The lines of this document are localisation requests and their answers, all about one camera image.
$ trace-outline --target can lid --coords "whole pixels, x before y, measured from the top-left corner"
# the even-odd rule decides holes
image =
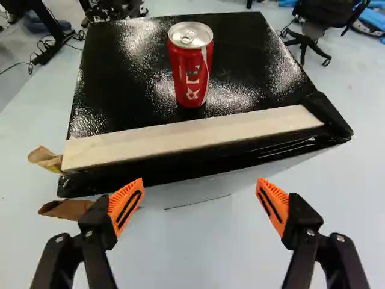
[[[168,30],[168,38],[176,46],[197,49],[209,44],[214,37],[210,27],[199,22],[179,22]]]

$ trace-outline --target office chair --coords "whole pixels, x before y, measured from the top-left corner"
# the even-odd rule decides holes
[[[302,33],[295,33],[289,28],[282,31],[282,37],[289,34],[294,39],[285,41],[286,46],[300,45],[301,65],[305,64],[306,48],[310,47],[318,55],[326,58],[323,66],[328,66],[331,56],[326,54],[318,45],[318,39],[325,34],[326,29],[343,28],[341,36],[349,30],[358,19],[370,0],[299,0],[293,9],[294,17],[302,17],[305,22]]]

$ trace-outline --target glossy black surface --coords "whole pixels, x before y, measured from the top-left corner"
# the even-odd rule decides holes
[[[169,27],[186,20],[214,32],[208,101],[195,110],[176,103],[166,45]],[[87,33],[67,138],[293,105],[315,91],[258,12],[99,23]]]
[[[176,105],[165,45],[183,20],[214,31],[208,103]],[[302,104],[324,126],[68,173],[59,197],[104,194],[143,177],[146,186],[255,166],[350,140],[352,129],[317,91],[260,13],[135,19],[93,25],[87,35],[68,138]]]

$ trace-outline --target screw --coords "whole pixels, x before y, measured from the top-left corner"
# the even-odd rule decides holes
[[[312,236],[312,237],[315,236],[313,230],[310,230],[310,229],[307,229],[306,234],[309,235],[309,236]]]
[[[341,235],[337,235],[337,240],[340,242],[345,242],[345,237]]]

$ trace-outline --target orange gripper pad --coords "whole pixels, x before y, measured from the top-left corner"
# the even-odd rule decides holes
[[[119,238],[143,197],[144,187],[141,178],[130,182],[108,197],[108,215],[117,238]]]
[[[289,195],[265,179],[257,180],[257,199],[265,209],[279,236],[283,236],[289,211]]]

